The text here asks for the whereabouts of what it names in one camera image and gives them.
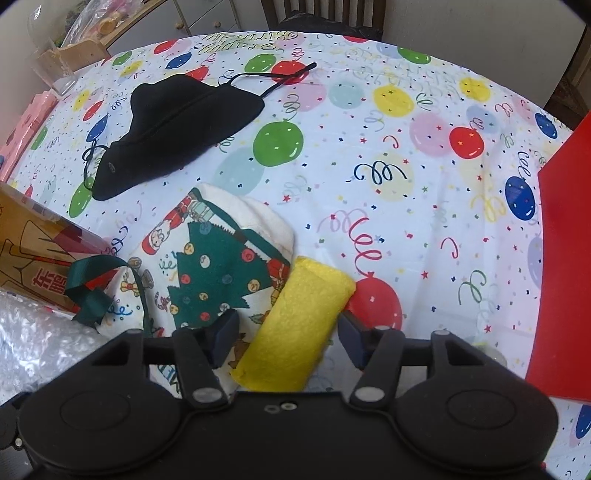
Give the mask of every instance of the christmas tree print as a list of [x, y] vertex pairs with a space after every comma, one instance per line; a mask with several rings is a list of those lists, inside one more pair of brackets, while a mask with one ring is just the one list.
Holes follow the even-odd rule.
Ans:
[[178, 287], [169, 287], [177, 327], [206, 327], [228, 308], [248, 308], [243, 298], [271, 286], [267, 263], [231, 233], [210, 222], [190, 222], [189, 242], [177, 253]]

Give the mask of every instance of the bubble wrap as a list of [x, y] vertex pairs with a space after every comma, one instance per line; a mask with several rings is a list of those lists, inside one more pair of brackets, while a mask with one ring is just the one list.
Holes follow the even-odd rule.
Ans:
[[0, 290], [0, 404], [40, 388], [107, 341], [65, 314]]

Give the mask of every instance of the black face mask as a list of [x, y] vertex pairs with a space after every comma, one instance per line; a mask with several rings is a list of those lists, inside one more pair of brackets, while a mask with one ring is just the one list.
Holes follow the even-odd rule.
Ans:
[[[311, 63], [290, 75], [239, 73], [218, 87], [184, 74], [139, 85], [131, 95], [134, 117], [129, 132], [110, 147], [93, 140], [82, 155], [86, 162], [84, 185], [95, 200], [108, 200], [188, 165], [252, 122], [265, 107], [263, 98], [269, 93], [315, 67], [316, 63]], [[241, 75], [280, 80], [256, 95], [231, 85]], [[90, 184], [87, 170], [96, 148], [103, 148], [105, 154]]]

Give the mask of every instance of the wooden cabinet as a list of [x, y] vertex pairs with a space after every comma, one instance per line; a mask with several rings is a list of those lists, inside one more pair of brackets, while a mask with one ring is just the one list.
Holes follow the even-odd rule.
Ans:
[[106, 45], [111, 55], [190, 35], [239, 30], [231, 0], [150, 0], [150, 7]]

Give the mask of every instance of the pink balloon print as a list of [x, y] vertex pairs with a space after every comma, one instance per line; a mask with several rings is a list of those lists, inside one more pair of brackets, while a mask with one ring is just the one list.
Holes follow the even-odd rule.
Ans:
[[284, 48], [286, 50], [289, 50], [290, 48], [293, 47], [297, 47], [298, 45], [301, 45], [302, 43], [304, 43], [304, 40], [306, 39], [306, 37], [304, 36], [303, 33], [298, 33], [295, 37], [293, 38], [288, 38], [286, 40], [277, 40], [275, 42], [275, 46], [277, 48]]
[[513, 95], [513, 110], [529, 124], [536, 125], [532, 104], [519, 95]]
[[430, 157], [442, 157], [450, 150], [450, 128], [438, 115], [425, 112], [418, 114], [410, 124], [410, 140], [421, 152]]
[[180, 53], [185, 53], [191, 48], [192, 45], [193, 42], [190, 38], [181, 38], [181, 40], [176, 41], [174, 45], [166, 51], [164, 58], [169, 59], [170, 57], [175, 57]]
[[284, 88], [281, 100], [286, 102], [297, 102], [300, 104], [300, 112], [308, 112], [319, 106], [326, 98], [326, 87], [320, 83], [296, 83]]

